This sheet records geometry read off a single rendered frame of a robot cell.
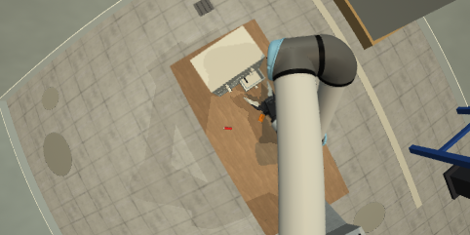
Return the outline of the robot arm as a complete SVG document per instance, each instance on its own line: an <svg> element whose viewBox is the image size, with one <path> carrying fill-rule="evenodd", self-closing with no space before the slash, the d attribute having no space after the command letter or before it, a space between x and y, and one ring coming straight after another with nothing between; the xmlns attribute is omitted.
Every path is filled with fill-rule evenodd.
<svg viewBox="0 0 470 235"><path fill-rule="evenodd" d="M278 235L326 235L323 146L344 89L356 74L352 50L332 35L269 44L267 76L275 99L264 103L270 116L276 115L271 126L277 133Z"/></svg>

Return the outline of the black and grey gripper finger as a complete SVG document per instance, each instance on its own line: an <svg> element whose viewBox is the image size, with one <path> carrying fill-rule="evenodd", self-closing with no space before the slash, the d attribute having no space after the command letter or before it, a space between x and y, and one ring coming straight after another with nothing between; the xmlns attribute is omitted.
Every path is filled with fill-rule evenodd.
<svg viewBox="0 0 470 235"><path fill-rule="evenodd" d="M252 101L251 99L248 99L248 98L244 98L244 100L247 101L250 105L252 105L256 110L263 111L263 109L260 107L257 101Z"/></svg>
<svg viewBox="0 0 470 235"><path fill-rule="evenodd" d="M268 96L269 96L269 97L272 96L272 97L275 98L274 92L273 92L273 90L272 90L270 84L268 83L268 81L267 81L267 86L268 86Z"/></svg>

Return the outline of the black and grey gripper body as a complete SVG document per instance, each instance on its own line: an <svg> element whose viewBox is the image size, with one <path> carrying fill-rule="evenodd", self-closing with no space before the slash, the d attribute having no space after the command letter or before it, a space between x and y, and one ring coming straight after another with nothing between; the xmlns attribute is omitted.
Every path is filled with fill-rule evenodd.
<svg viewBox="0 0 470 235"><path fill-rule="evenodd" d="M268 112L268 110L267 110L266 105L265 105L265 106L264 106L264 105L265 105L265 103L264 103L264 101L262 101L262 102L261 102L261 105L260 105L260 107L263 109L262 112L263 112L263 113L265 112L265 113L264 113L265 116L266 116L266 115L269 115L269 116L270 116L270 114L269 114L269 112ZM276 118L274 118L275 116L276 116L276 115L274 115L273 117L270 116L270 118L271 118L271 123L273 123L273 122L276 120Z"/></svg>

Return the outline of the grey chest of drawers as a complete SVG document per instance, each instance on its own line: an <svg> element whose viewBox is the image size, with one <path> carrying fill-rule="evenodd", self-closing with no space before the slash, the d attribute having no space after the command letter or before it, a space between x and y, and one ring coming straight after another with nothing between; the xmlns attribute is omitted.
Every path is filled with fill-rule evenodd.
<svg viewBox="0 0 470 235"><path fill-rule="evenodd" d="M242 25L191 59L193 66L211 91L258 62L265 55Z"/></svg>

